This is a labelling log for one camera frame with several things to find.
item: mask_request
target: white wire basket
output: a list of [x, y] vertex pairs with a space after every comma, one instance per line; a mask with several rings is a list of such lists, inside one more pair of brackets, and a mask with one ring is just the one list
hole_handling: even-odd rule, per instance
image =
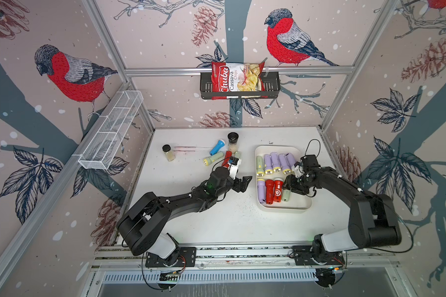
[[85, 169], [108, 169], [142, 104], [140, 91], [124, 91], [78, 162]]

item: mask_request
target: purple flashlight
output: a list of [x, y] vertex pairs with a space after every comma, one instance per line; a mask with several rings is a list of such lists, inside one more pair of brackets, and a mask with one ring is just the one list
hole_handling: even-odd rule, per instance
[[258, 179], [258, 200], [259, 203], [266, 203], [266, 182], [264, 179]]
[[294, 170], [296, 169], [296, 166], [294, 165], [296, 163], [296, 159], [290, 152], [286, 154], [286, 159], [287, 159], [288, 165], [291, 167], [292, 172], [294, 172]]
[[264, 173], [273, 174], [273, 168], [271, 167], [271, 156], [264, 155]]
[[279, 164], [279, 159], [278, 159], [278, 153], [277, 152], [272, 152], [271, 153], [271, 162], [273, 163], [273, 170], [274, 170], [274, 172], [281, 171], [281, 165]]
[[279, 162], [281, 163], [282, 173], [290, 174], [291, 169], [289, 168], [289, 165], [287, 164], [286, 156], [283, 153], [280, 153], [278, 157], [279, 157]]

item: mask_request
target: white tray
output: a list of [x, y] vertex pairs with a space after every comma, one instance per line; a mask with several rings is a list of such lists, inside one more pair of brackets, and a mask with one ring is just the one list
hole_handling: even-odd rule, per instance
[[[264, 155], [265, 154], [271, 154], [273, 151], [278, 153], [292, 153], [294, 155], [294, 158], [296, 161], [299, 161], [301, 157], [303, 156], [301, 152], [292, 146], [258, 146], [254, 152], [254, 159], [256, 160], [257, 156], [261, 156], [263, 158], [264, 163]], [[264, 175], [263, 177], [256, 176], [257, 179], [263, 178], [264, 180], [274, 180], [276, 178], [281, 178], [283, 181], [286, 180], [286, 176], [282, 173], [282, 171], [279, 171], [278, 173], [273, 173], [270, 175]], [[256, 184], [256, 193], [258, 192], [258, 183]], [[261, 204], [258, 200], [258, 195], [255, 195], [256, 198], [256, 204], [260, 209], [263, 211], [271, 211], [271, 212], [290, 212], [290, 213], [301, 213], [306, 210], [308, 210], [312, 205], [312, 198], [307, 197], [306, 195], [300, 195], [296, 193], [291, 193], [291, 197], [289, 198], [289, 201], [285, 202], [274, 202], [273, 204]]]

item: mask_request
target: chips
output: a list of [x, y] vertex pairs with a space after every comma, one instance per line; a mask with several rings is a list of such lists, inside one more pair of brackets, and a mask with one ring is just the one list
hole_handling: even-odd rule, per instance
[[[261, 64], [242, 64], [212, 62], [213, 92], [255, 92], [264, 91], [260, 74], [264, 67]], [[215, 99], [231, 99], [238, 96], [212, 97]]]

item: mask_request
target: black jar lid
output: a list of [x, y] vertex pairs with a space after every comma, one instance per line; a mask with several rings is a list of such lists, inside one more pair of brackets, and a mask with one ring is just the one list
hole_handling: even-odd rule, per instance
[[238, 141], [238, 133], [232, 132], [228, 134], [228, 141], [231, 144], [235, 144]]

